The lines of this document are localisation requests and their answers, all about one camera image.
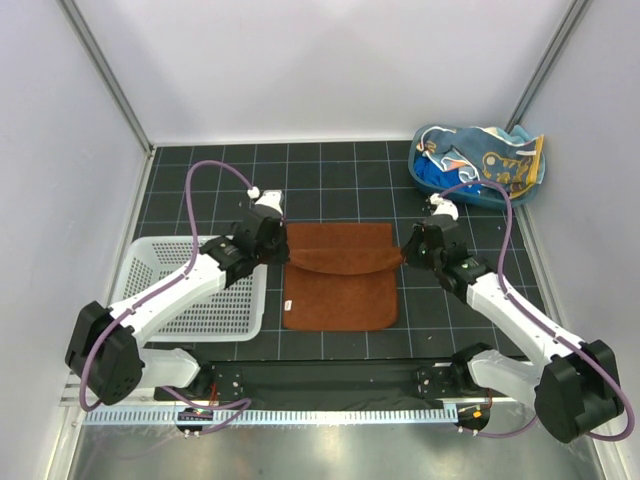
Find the brown towel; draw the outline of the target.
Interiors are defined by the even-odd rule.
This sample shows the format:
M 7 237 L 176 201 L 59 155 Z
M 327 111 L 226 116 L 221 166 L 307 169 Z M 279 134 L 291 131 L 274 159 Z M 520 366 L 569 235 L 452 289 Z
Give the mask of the brown towel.
M 305 332 L 368 332 L 398 319 L 402 265 L 389 223 L 293 223 L 284 268 L 283 326 Z

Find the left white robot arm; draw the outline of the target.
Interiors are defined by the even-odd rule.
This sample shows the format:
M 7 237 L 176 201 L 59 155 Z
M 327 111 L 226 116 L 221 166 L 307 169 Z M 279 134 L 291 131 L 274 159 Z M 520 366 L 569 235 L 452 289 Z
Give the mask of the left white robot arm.
M 186 265 L 112 306 L 96 301 L 79 312 L 65 363 L 80 379 L 79 403 L 90 412 L 138 388 L 175 388 L 190 400 L 208 395 L 212 377 L 190 353 L 147 343 L 166 323 L 202 299 L 250 276 L 260 265 L 288 260 L 282 211 L 255 205 L 228 236 L 197 244 Z

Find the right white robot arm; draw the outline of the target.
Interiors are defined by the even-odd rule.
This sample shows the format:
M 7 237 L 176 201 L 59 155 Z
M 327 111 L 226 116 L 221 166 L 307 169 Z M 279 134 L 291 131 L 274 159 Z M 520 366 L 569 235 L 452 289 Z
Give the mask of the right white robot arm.
M 500 268 L 471 255 L 451 216 L 415 223 L 402 256 L 408 266 L 433 272 L 445 291 L 491 321 L 526 357 L 513 360 L 485 343 L 455 353 L 449 371 L 458 394 L 504 394 L 531 409 L 563 443 L 594 437 L 596 428 L 621 415 L 627 424 L 614 438 L 632 433 L 635 415 L 620 387 L 613 350 L 565 330 L 520 295 Z

